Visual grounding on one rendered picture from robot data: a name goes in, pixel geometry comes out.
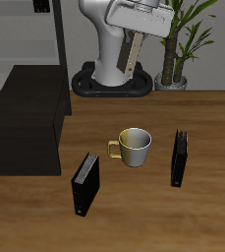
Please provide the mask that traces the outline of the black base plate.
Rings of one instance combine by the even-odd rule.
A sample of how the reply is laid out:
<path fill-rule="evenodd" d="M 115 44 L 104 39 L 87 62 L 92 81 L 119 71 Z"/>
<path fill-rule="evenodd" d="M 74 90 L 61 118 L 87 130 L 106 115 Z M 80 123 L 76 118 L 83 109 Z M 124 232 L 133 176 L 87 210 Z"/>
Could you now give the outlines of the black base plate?
<path fill-rule="evenodd" d="M 106 87 L 98 84 L 91 75 L 95 63 L 87 61 L 72 79 L 72 89 L 76 95 L 83 97 L 141 97 L 148 95 L 153 88 L 152 78 L 142 69 L 138 62 L 133 77 L 122 86 Z"/>

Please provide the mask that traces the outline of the black book with white pages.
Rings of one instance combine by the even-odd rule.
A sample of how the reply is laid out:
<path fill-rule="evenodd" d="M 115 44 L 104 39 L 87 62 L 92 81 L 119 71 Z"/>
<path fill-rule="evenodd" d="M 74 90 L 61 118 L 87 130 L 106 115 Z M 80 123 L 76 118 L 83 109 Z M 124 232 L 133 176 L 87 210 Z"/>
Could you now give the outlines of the black book with white pages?
<path fill-rule="evenodd" d="M 71 183 L 75 213 L 84 217 L 100 187 L 99 156 L 87 154 Z"/>

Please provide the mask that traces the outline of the green pot plant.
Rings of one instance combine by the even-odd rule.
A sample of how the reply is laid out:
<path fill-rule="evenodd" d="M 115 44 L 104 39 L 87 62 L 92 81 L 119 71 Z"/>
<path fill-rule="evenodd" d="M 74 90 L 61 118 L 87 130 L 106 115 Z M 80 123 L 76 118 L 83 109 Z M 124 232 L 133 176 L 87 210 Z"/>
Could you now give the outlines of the green pot plant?
<path fill-rule="evenodd" d="M 184 63 L 189 59 L 197 59 L 194 53 L 201 47 L 213 43 L 213 40 L 207 40 L 211 28 L 196 37 L 201 21 L 190 28 L 187 27 L 188 22 L 217 2 L 217 0 L 205 0 L 198 3 L 198 1 L 196 0 L 185 11 L 183 9 L 184 0 L 165 0 L 165 4 L 170 5 L 175 14 L 168 35 L 160 41 L 165 47 L 165 53 L 163 70 L 154 78 L 156 91 L 184 91 L 188 84 L 187 78 L 182 75 Z"/>

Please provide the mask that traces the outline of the thin black book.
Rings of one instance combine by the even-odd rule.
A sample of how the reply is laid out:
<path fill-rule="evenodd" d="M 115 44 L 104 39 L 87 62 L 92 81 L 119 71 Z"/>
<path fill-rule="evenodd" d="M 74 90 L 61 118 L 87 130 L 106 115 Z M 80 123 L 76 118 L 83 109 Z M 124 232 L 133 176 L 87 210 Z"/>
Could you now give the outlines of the thin black book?
<path fill-rule="evenodd" d="M 181 187 L 188 157 L 188 132 L 177 130 L 171 161 L 171 185 Z"/>

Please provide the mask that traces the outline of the white and yellow mug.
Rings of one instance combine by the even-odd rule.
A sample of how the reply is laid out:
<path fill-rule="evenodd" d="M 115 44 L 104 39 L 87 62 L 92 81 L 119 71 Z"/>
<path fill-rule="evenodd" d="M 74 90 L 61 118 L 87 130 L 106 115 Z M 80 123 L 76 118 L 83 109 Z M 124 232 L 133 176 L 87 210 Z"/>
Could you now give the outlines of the white and yellow mug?
<path fill-rule="evenodd" d="M 151 145 L 151 136 L 140 128 L 128 128 L 123 130 L 117 141 L 107 143 L 107 154 L 110 158 L 119 158 L 129 167 L 142 166 L 146 160 Z M 118 146 L 120 153 L 112 154 L 111 146 Z"/>

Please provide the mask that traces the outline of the grey wall shelf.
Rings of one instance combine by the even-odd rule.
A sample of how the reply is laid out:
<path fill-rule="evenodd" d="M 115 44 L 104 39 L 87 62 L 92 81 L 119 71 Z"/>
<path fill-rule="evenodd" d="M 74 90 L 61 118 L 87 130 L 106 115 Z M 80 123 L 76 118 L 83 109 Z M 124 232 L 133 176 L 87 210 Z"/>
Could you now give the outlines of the grey wall shelf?
<path fill-rule="evenodd" d="M 61 0 L 35 13 L 32 0 L 0 0 L 0 62 L 66 65 Z"/>

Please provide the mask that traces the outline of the dark brown desk caddy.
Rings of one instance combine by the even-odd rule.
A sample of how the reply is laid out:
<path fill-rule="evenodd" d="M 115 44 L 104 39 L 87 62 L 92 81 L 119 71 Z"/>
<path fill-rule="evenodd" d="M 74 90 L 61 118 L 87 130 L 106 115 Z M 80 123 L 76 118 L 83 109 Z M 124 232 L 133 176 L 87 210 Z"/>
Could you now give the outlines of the dark brown desk caddy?
<path fill-rule="evenodd" d="M 0 92 L 0 174 L 59 176 L 62 126 L 71 113 L 65 66 L 14 66 Z"/>

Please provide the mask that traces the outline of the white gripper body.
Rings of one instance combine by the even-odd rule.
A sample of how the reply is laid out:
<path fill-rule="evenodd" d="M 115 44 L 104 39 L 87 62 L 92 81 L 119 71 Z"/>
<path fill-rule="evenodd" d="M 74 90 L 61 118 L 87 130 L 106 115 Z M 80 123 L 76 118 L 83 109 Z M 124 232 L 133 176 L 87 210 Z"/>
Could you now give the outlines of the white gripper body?
<path fill-rule="evenodd" d="M 171 29 L 174 10 L 160 0 L 112 0 L 105 22 L 135 32 L 166 37 Z"/>

